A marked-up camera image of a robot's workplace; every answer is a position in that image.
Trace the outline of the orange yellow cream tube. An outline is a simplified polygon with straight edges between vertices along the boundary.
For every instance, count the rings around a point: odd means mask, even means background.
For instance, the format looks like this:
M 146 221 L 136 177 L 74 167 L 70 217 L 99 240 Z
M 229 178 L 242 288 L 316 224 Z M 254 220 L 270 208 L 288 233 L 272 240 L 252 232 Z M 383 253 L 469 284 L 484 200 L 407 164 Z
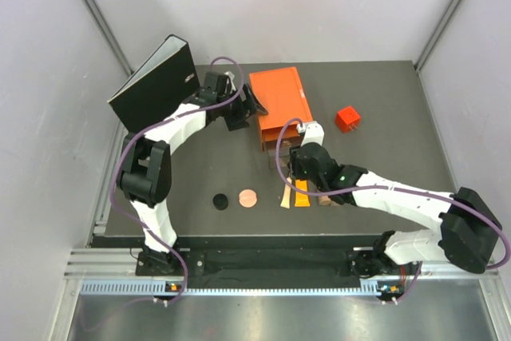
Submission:
M 300 192 L 295 193 L 295 206 L 297 208 L 309 208 L 311 206 L 311 202 L 309 196 L 304 193 L 308 191 L 307 181 L 296 180 L 295 187 L 300 189 Z

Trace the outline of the clear pull-out drawer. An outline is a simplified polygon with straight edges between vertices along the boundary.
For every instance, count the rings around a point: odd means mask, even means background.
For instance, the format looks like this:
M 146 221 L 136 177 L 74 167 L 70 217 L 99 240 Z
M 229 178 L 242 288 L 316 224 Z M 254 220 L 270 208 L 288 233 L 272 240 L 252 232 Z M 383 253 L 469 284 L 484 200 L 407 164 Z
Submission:
M 263 150 L 267 154 L 268 166 L 270 169 L 276 169 L 279 166 L 287 169 L 287 163 L 290 158 L 290 149 L 295 146 L 295 140 L 292 138 L 282 139 L 279 147 L 279 154 L 276 154 L 277 140 L 266 141 L 263 143 Z

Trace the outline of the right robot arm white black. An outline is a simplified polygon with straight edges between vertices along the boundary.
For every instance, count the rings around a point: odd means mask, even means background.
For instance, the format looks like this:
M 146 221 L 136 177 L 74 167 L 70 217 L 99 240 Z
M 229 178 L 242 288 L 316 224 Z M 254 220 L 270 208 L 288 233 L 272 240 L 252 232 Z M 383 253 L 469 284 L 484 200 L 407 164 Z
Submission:
M 382 234 L 372 255 L 379 272 L 389 274 L 419 261 L 448 261 L 474 274 L 488 269 L 502 226 L 474 190 L 410 187 L 362 167 L 340 165 L 317 143 L 292 148 L 288 167 L 293 178 L 310 181 L 337 204 L 375 209 L 421 225 L 415 232 Z

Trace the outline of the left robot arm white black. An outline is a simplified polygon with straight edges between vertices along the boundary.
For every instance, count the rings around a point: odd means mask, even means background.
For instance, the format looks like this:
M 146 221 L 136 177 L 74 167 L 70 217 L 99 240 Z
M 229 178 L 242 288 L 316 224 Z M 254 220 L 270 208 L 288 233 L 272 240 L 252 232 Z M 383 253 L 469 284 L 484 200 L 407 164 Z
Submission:
M 239 91 L 230 72 L 206 73 L 204 85 L 186 97 L 163 122 L 144 133 L 126 154 L 117 176 L 117 187 L 137 213 L 145 235 L 145 248 L 156 252 L 153 264 L 164 274 L 176 272 L 180 253 L 172 250 L 177 234 L 172 227 L 166 199 L 172 185 L 171 155 L 194 133 L 221 117 L 228 130 L 247 128 L 247 119 L 266 116 L 249 84 Z

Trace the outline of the beige concealer tube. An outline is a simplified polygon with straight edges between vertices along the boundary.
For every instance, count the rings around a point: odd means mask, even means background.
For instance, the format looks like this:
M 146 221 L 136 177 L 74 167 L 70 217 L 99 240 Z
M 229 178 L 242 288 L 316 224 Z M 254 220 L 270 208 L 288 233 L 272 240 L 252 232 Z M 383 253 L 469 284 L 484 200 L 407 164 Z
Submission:
M 292 179 L 288 177 L 284 185 L 283 196 L 280 202 L 281 208 L 289 209 L 291 207 L 291 184 Z

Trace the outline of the foundation bottle darker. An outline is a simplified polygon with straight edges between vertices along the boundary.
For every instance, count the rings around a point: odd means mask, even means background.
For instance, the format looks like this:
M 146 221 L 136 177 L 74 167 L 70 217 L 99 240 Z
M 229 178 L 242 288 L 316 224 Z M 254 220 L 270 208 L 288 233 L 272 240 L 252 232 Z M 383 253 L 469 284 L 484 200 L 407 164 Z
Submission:
M 318 201 L 320 206 L 331 206 L 331 199 L 329 196 L 319 196 Z

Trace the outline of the orange drawer box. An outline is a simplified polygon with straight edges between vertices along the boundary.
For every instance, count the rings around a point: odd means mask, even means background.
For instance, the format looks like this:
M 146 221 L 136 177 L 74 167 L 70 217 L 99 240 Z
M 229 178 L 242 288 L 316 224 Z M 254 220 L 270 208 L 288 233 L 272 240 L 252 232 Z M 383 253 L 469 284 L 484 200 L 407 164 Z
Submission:
M 292 118 L 313 121 L 299 72 L 295 66 L 249 74 L 252 91 L 266 115 L 257 117 L 260 147 L 263 152 L 276 143 L 280 130 Z

